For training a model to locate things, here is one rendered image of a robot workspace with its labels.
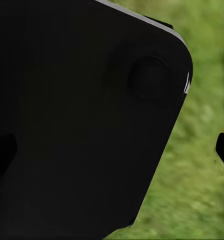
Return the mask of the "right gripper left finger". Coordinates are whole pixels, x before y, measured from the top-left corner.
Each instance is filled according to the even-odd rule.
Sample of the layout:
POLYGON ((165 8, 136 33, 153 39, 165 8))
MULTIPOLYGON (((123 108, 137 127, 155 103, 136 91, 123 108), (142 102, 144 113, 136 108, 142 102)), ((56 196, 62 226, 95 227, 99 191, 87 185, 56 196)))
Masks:
POLYGON ((0 179, 18 151, 13 133, 0 136, 0 179))

